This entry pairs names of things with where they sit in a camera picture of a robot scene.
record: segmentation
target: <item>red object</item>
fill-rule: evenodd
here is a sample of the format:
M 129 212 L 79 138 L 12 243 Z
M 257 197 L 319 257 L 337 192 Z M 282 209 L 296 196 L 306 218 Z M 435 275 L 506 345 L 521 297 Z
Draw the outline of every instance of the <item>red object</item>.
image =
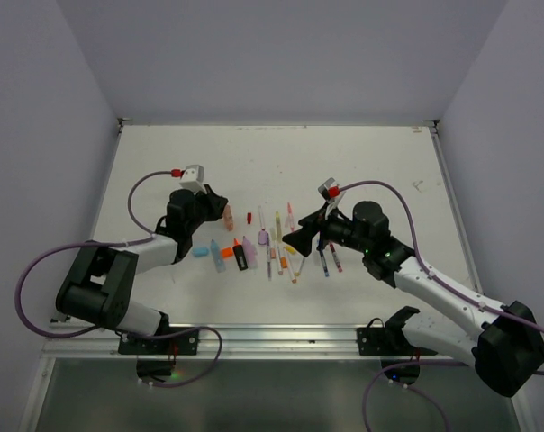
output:
M 338 195 L 340 195 L 340 189 L 338 186 L 328 189 L 328 196 L 330 196 L 330 198 L 336 198 Z

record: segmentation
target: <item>blue object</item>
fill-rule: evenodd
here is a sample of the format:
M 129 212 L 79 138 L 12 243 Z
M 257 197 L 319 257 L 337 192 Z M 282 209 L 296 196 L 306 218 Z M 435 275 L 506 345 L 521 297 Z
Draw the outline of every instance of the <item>blue object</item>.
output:
M 199 247 L 192 248 L 192 255 L 194 257 L 206 257 L 209 253 L 210 253 L 210 250 L 208 250 L 208 247 L 206 246 L 199 246 Z
M 215 240 L 212 240 L 212 242 L 210 242 L 210 251 L 212 252 L 214 264 L 216 265 L 216 271 L 218 273 L 226 271 L 226 265 L 224 264 L 224 260 L 222 259 L 222 251 L 220 250 L 220 247 Z

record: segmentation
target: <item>wall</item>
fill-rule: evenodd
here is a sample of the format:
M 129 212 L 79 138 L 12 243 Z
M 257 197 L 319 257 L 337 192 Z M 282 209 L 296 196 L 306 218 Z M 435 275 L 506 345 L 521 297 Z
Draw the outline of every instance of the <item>wall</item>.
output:
M 59 0 L 138 122 L 438 119 L 506 0 Z
M 42 344 L 16 318 L 16 279 L 42 250 L 89 235 L 114 135 L 55 2 L 0 0 L 0 431 L 17 428 Z M 48 322 L 70 258 L 26 285 L 35 322 Z
M 440 140 L 485 291 L 544 324 L 544 0 L 511 0 Z M 544 431 L 544 378 L 526 386 Z

